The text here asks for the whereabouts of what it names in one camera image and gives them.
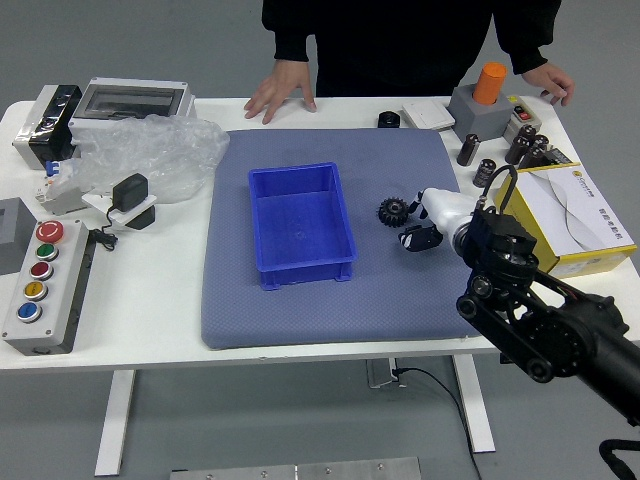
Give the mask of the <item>person's right hand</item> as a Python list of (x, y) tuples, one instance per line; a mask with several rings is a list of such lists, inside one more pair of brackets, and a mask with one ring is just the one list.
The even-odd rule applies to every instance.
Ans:
[(302, 93), (304, 107), (315, 113), (317, 106), (311, 87), (308, 63), (276, 60), (271, 74), (261, 81), (244, 105), (244, 117), (252, 119), (263, 113), (262, 124), (269, 124), (284, 102), (296, 90)]

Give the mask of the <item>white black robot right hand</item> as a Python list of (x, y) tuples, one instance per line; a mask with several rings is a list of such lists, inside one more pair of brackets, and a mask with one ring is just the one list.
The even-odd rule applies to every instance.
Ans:
[(435, 248), (446, 241), (461, 256), (475, 205), (476, 201), (469, 195), (426, 188), (416, 194), (408, 213), (418, 213), (421, 220), (427, 219), (431, 224), (406, 228), (398, 236), (399, 241), (409, 252)]

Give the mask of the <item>person's left hand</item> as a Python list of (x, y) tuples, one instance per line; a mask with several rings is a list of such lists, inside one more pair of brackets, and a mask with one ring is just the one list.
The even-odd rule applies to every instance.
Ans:
[(552, 63), (544, 63), (521, 74), (522, 79), (540, 91), (539, 96), (550, 105), (567, 107), (574, 96), (576, 84), (564, 70)]

